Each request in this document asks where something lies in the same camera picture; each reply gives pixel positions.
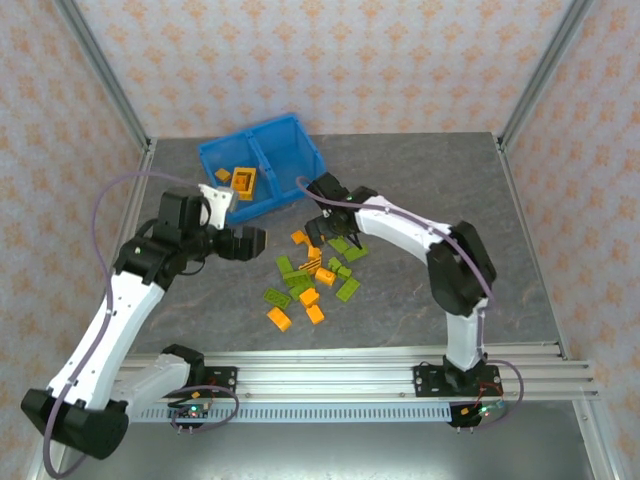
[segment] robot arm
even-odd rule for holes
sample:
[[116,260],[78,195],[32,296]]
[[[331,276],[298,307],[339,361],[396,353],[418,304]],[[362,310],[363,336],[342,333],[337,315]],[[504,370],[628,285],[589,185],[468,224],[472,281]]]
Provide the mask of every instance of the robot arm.
[[[95,458],[106,458],[122,440],[129,415],[185,384],[203,383],[202,355],[174,345],[153,365],[114,387],[116,374],[142,324],[175,277],[185,272],[188,262],[204,263],[212,254],[247,261],[264,250],[264,230],[243,227],[238,237],[224,227],[226,212],[235,202],[236,193],[227,188],[201,185],[200,191],[170,189],[161,198],[158,218],[147,222],[121,247],[111,277],[111,321],[64,397],[53,429],[54,440]],[[145,236],[150,228],[151,235]],[[78,347],[47,389],[30,389],[22,400],[22,410],[41,433],[54,402],[96,340],[106,310],[105,297]]]
[[308,190],[330,201],[357,204],[354,208],[338,207],[317,199],[323,214],[305,225],[314,246],[344,236],[359,247],[358,234],[365,233],[387,240],[426,264],[433,297],[446,312],[444,365],[448,383],[456,388],[473,384],[485,359],[478,332],[487,297],[460,255],[443,241],[443,235],[458,243],[490,286],[496,271],[475,228],[466,222],[451,226],[419,217],[366,187],[349,192],[329,173],[311,182]]

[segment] green block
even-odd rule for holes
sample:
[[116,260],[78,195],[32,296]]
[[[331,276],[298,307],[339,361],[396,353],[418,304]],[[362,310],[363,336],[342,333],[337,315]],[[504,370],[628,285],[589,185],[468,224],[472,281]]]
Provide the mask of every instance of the green block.
[[291,298],[289,297],[289,295],[285,295],[284,293],[281,293],[274,288],[270,288],[269,290],[264,292],[264,296],[262,298],[264,298],[274,307],[278,307],[280,310],[285,310],[291,303]]
[[293,272],[293,265],[289,261],[289,258],[285,255],[282,257],[276,258],[276,265],[278,265],[278,270],[280,270],[280,274],[284,275],[285,273]]
[[311,280],[311,276],[306,270],[296,270],[295,272],[285,273],[282,278],[284,278],[284,283],[286,283],[289,288],[297,287],[298,285],[313,287],[313,280]]
[[362,243],[361,245],[362,250],[360,250],[358,247],[350,247],[346,252],[343,253],[344,258],[347,262],[351,263],[354,260],[369,255],[369,249],[367,248],[367,246],[364,243]]
[[336,272],[336,274],[338,275],[338,278],[341,278],[342,280],[346,280],[349,277],[351,277],[351,269],[347,268],[347,267],[340,267],[338,269],[338,271]]
[[342,237],[332,238],[327,243],[338,253],[344,253],[350,248],[350,245]]
[[336,292],[336,297],[343,302],[348,302],[358,288],[360,288],[360,282],[355,278],[348,278],[347,281],[344,282],[344,285],[340,287],[340,290]]
[[329,260],[329,270],[331,270],[333,273],[336,273],[341,266],[342,263],[336,257],[332,257]]
[[291,290],[289,290],[289,295],[294,300],[300,300],[300,294],[307,290],[309,287],[307,285],[296,285]]

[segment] blue plastic bin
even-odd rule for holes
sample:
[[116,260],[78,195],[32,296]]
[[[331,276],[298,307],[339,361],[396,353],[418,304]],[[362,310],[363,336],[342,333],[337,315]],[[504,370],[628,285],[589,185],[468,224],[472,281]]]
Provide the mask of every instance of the blue plastic bin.
[[238,201],[227,214],[229,224],[245,222],[304,196],[296,178],[316,179],[327,171],[324,160],[294,114],[284,115],[198,147],[200,161],[212,185],[219,168],[258,170],[252,202]]

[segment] wallpaper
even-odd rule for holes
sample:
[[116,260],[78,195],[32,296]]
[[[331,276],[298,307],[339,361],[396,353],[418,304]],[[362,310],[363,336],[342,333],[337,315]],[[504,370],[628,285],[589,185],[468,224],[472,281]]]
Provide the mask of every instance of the wallpaper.
[[[22,479],[39,434],[19,411],[75,348],[101,300],[93,199],[139,152],[50,0],[0,2],[0,464]],[[117,238],[127,188],[99,212]]]
[[639,2],[594,3],[509,160],[556,317],[640,472]]
[[500,133],[570,0],[81,0],[147,134]]

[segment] orange pattern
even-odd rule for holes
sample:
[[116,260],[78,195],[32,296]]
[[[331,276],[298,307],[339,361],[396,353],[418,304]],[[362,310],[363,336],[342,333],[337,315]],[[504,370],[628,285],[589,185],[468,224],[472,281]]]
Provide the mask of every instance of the orange pattern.
[[611,387],[630,472],[640,472],[638,18],[635,0],[595,2],[509,155],[556,317],[570,351]]
[[147,133],[196,137],[291,110],[312,133],[500,133],[571,1],[78,3]]
[[[54,2],[0,2],[0,26],[0,463],[3,478],[17,479],[39,437],[18,410],[22,396],[46,387],[103,290],[89,238],[93,197],[135,170],[139,152]],[[100,209],[105,252],[126,199],[120,189]]]

